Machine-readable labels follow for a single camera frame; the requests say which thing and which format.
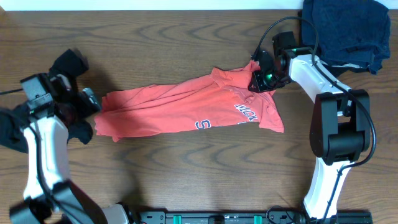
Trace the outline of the red orange t-shirt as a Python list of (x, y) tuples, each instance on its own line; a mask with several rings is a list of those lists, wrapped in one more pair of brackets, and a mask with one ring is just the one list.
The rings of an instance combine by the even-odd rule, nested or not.
[(273, 93), (248, 90), (258, 69), (258, 63), (250, 61), (234, 70), (214, 68), (208, 75), (179, 84), (113, 91), (103, 97), (103, 109), (95, 116), (96, 133), (117, 142), (243, 123), (282, 133), (284, 124)]

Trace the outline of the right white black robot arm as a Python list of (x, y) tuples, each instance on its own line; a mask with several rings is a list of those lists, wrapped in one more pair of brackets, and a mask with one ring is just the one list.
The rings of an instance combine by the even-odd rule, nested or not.
[(303, 213), (295, 223), (356, 223), (365, 215), (342, 215), (337, 201), (343, 183), (362, 152), (370, 146), (369, 95), (342, 84), (311, 47), (299, 47), (292, 32), (272, 39), (274, 55), (260, 47), (251, 58), (260, 68), (252, 73), (249, 91), (264, 93), (298, 83), (313, 101), (309, 141), (315, 170)]

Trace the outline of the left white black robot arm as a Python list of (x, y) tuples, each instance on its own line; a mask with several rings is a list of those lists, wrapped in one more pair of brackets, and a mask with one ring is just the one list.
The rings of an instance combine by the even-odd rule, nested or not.
[(29, 175), (23, 201), (9, 211), (12, 223), (45, 223), (62, 212), (60, 223), (132, 223), (124, 205), (101, 208), (70, 177), (67, 143), (70, 125), (100, 109), (92, 90), (74, 89), (62, 73), (39, 73), (21, 80), (27, 95)]

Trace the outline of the black t-shirt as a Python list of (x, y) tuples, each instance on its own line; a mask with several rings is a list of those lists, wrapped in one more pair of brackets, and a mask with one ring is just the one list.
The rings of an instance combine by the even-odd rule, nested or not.
[[(57, 116), (56, 103), (80, 92), (76, 79), (88, 69), (87, 61), (80, 52), (68, 49), (54, 61), (47, 72), (21, 79), (20, 89), (2, 92), (2, 95), (6, 95), (23, 91), (27, 100), (12, 110), (1, 108), (1, 145), (27, 153), (28, 144), (23, 129), (32, 121)], [(83, 144), (91, 141), (93, 129), (86, 119), (63, 124), (67, 127), (68, 139), (76, 138)]]

